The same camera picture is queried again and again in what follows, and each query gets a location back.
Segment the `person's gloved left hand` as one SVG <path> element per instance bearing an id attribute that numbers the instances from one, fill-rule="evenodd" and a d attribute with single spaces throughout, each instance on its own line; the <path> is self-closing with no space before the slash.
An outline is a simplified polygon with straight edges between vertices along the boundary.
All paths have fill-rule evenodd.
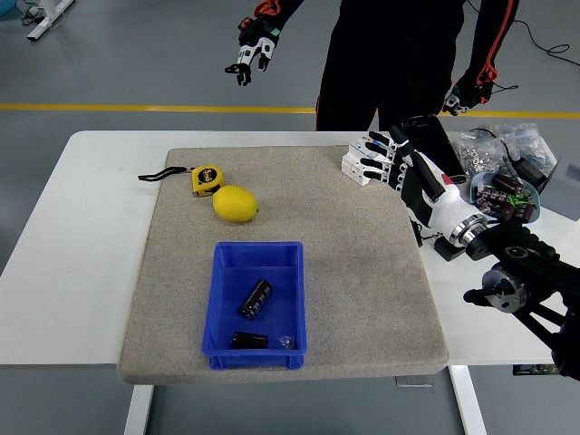
<path id="1" fill-rule="evenodd" d="M 477 105 L 485 104 L 489 101 L 494 83 L 484 81 L 476 84 L 462 77 L 451 89 L 450 94 L 445 99 L 443 111 L 452 116 L 458 116 Z"/>

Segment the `person's gloved right hand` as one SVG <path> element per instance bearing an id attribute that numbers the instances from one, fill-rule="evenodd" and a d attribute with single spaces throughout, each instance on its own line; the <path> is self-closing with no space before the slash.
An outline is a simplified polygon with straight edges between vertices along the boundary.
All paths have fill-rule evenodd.
<path id="1" fill-rule="evenodd" d="M 271 62 L 279 41 L 281 30 L 264 18 L 244 19 L 238 26 L 240 31 L 237 61 L 225 68 L 225 73 L 234 74 L 239 86 L 251 83 L 251 65 L 257 61 L 257 69 L 265 72 Z"/>

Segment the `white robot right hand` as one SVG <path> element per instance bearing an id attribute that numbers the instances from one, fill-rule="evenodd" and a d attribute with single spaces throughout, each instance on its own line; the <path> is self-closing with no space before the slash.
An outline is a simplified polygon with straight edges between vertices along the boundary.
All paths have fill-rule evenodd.
<path id="1" fill-rule="evenodd" d="M 377 178 L 395 190 L 411 220 L 443 233 L 451 242 L 470 218 L 480 218 L 479 211 L 460 195 L 459 188 L 409 137 L 396 126 L 388 135 L 371 131 L 366 148 L 385 158 L 378 171 L 365 176 Z"/>

